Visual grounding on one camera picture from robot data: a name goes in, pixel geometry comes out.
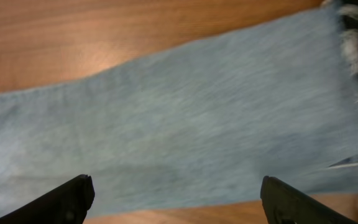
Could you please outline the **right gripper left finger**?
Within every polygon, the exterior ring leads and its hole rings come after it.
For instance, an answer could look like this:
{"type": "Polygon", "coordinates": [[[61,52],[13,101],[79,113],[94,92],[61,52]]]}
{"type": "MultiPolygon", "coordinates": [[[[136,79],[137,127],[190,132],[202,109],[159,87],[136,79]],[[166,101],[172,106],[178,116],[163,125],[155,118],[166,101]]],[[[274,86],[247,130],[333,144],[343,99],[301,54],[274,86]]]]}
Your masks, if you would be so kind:
{"type": "Polygon", "coordinates": [[[95,198],[91,176],[81,174],[0,218],[0,224],[83,224],[95,198]]]}

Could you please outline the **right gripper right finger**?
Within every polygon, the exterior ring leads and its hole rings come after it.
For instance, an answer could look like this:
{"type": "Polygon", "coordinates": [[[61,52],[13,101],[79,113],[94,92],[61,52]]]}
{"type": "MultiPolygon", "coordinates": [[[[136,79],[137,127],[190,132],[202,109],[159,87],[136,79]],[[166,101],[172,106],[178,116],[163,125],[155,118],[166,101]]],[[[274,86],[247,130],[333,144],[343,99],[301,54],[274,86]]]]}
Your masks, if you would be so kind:
{"type": "Polygon", "coordinates": [[[260,198],[268,224],[357,224],[276,177],[263,178],[260,198]]]}

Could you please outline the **light blue jeans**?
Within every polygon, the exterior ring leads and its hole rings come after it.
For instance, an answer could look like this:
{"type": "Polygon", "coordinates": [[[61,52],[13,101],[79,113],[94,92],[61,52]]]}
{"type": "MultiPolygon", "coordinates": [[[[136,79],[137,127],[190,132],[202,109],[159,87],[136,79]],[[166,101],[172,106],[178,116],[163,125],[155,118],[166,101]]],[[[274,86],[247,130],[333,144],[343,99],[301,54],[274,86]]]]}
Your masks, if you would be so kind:
{"type": "Polygon", "coordinates": [[[0,94],[0,217],[79,174],[92,216],[255,200],[266,175],[358,192],[358,79],[338,9],[0,94]]]}

